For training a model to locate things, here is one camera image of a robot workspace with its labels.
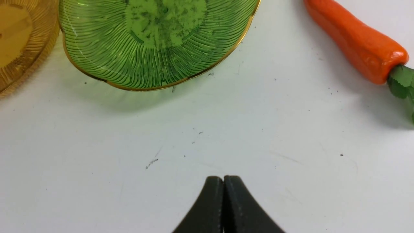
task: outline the white table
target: white table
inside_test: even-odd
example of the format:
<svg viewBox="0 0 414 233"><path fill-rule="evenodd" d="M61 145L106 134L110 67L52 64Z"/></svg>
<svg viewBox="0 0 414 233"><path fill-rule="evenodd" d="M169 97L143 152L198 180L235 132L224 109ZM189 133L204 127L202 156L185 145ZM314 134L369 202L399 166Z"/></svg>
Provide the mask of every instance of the white table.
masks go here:
<svg viewBox="0 0 414 233"><path fill-rule="evenodd" d="M414 54L412 0L339 2ZM171 232L227 174L287 233L414 232L404 101L363 79L302 0L263 0L213 75L175 91L95 81L61 40L0 102L0 232Z"/></svg>

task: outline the amber glass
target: amber glass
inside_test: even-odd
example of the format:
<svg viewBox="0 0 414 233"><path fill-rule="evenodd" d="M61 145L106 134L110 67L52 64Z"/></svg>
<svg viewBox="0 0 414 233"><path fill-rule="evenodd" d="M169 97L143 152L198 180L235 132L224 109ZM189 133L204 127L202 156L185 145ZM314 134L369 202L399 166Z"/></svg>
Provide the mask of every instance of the amber glass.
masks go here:
<svg viewBox="0 0 414 233"><path fill-rule="evenodd" d="M60 0L70 61L127 90L154 90L212 68L246 34L260 0Z"/></svg>
<svg viewBox="0 0 414 233"><path fill-rule="evenodd" d="M0 93L27 78L59 34L58 0L0 0Z"/></svg>

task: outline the glass carrot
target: glass carrot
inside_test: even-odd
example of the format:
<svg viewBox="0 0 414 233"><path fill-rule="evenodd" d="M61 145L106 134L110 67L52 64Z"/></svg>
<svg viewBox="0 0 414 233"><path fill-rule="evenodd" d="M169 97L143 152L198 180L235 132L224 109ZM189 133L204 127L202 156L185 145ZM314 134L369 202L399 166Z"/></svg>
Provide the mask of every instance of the glass carrot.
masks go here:
<svg viewBox="0 0 414 233"><path fill-rule="evenodd" d="M400 44L369 27L334 0L303 1L313 20L365 78L378 85L388 83L394 96L408 97L414 106L414 70L405 66L409 56Z"/></svg>

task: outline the scratch mark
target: scratch mark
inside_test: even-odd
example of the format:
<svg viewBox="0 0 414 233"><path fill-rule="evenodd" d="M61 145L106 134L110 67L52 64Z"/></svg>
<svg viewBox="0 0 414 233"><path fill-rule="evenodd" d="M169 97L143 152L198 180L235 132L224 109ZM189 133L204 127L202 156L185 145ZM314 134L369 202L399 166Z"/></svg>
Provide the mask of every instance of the scratch mark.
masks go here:
<svg viewBox="0 0 414 233"><path fill-rule="evenodd" d="M159 153L161 152L161 150L162 150L162 147L160 147L160 148L159 148L159 150L158 150L158 152L155 154L154 158L156 158L156 157L159 155Z"/></svg>
<svg viewBox="0 0 414 233"><path fill-rule="evenodd" d="M299 201L299 199L297 199L296 198L296 196L295 195L293 195L293 193L288 189L288 188L285 188L285 190L289 193L289 195L293 198L292 200L293 201L297 201L300 205L302 205L303 206L303 203L301 202L301 201Z"/></svg>
<svg viewBox="0 0 414 233"><path fill-rule="evenodd" d="M355 164L356 175L358 175L358 171L359 171L359 169L358 169L358 163L356 163L355 160L351 159L348 156L345 156L345 157Z"/></svg>
<svg viewBox="0 0 414 233"><path fill-rule="evenodd" d="M325 147L323 147L322 143L320 143L320 142L319 142L319 145L320 145L320 147L322 148L323 153L325 154L326 161L329 163L328 153L326 152Z"/></svg>
<svg viewBox="0 0 414 233"><path fill-rule="evenodd" d="M151 160L151 162L149 162L148 166L146 166L145 169L148 169L151 166L151 164L155 163L156 161L158 161L158 159Z"/></svg>
<svg viewBox="0 0 414 233"><path fill-rule="evenodd" d="M273 154L273 155L276 155L276 156L278 156L278 157L281 157L281 158L287 159L287 160L289 160L289 161L292 161L292 162L298 163L298 164L300 164L300 165L303 165L303 163L301 163L301 162L299 162L299 161L297 161L297 160L295 160L295 159L293 159L293 158L291 158L291 157L288 157L288 156L285 156L285 155L279 154L279 153L274 152L274 151L270 151L270 153L271 153L271 154Z"/></svg>

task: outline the green glass dish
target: green glass dish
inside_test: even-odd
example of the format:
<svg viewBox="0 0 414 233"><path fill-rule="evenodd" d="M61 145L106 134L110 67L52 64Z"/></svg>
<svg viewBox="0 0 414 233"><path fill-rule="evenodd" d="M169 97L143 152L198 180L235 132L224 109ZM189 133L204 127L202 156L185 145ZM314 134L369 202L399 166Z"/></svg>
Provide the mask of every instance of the green glass dish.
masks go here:
<svg viewBox="0 0 414 233"><path fill-rule="evenodd" d="M260 0L60 0L72 64L125 90L157 90L213 68L241 42Z"/></svg>

